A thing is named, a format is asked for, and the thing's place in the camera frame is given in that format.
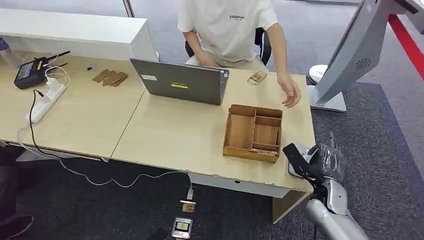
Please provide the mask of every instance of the khaki shorts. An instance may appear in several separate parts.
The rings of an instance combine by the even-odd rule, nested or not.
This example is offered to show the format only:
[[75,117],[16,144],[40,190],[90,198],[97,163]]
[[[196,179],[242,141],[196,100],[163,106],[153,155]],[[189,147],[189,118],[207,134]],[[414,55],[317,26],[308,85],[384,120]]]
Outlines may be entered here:
[[[211,59],[215,61],[216,64],[218,64],[222,68],[251,70],[255,72],[269,72],[268,68],[264,65],[259,56],[255,57],[252,61],[227,61],[224,59],[220,59],[217,55],[212,54],[210,52],[206,53]],[[185,64],[200,65],[200,62],[194,55]]]

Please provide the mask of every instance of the wooden box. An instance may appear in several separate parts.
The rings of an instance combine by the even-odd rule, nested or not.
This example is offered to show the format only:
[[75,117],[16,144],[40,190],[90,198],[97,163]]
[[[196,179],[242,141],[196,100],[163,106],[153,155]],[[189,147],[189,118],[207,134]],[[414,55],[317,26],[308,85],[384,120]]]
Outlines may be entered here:
[[283,111],[231,105],[226,120],[225,156],[275,163],[280,156]]

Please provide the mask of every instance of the person's arm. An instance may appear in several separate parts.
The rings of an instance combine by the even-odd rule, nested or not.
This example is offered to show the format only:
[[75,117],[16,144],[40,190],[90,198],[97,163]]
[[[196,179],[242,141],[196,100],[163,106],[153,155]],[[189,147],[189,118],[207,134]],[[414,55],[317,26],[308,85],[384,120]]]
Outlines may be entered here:
[[282,103],[291,108],[298,104],[301,99],[299,86],[292,80],[287,72],[287,48],[286,37],[283,28],[277,22],[266,31],[271,43],[272,54],[274,55],[277,82],[281,89],[287,94],[287,99]]
[[184,35],[185,40],[187,40],[188,45],[190,45],[194,55],[202,66],[218,67],[216,62],[211,57],[209,57],[205,51],[203,51],[199,38],[193,30],[189,32],[183,32],[182,34]]

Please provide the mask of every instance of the vent grille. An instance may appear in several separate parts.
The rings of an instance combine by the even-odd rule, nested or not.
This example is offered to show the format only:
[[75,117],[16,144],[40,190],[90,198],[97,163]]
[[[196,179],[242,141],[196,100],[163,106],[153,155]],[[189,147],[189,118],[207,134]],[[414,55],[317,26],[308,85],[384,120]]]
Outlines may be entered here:
[[361,60],[359,60],[356,63],[356,68],[357,69],[364,69],[364,68],[368,68],[371,65],[371,59],[369,58],[362,58]]

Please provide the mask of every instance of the small wooden object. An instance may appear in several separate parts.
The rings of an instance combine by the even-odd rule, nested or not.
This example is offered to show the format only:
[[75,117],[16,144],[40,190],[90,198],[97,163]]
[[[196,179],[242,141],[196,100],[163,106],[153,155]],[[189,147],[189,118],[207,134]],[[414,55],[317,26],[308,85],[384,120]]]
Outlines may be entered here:
[[258,85],[266,77],[267,77],[267,74],[265,72],[258,71],[258,72],[255,72],[252,76],[250,76],[247,82],[253,85]]
[[117,87],[127,78],[128,78],[128,74],[124,72],[116,73],[113,70],[109,71],[106,69],[102,71],[99,75],[94,77],[92,80],[97,83],[100,83],[101,81],[103,81],[103,87],[104,86]]
[[109,72],[110,72],[109,70],[105,69],[99,75],[95,76],[92,80],[96,83],[100,83],[101,81],[103,81],[105,78],[108,77]]
[[194,213],[196,210],[196,203],[193,201],[180,201],[182,203],[182,211],[186,213]]
[[280,157],[282,118],[279,109],[231,105],[223,155],[275,163]]

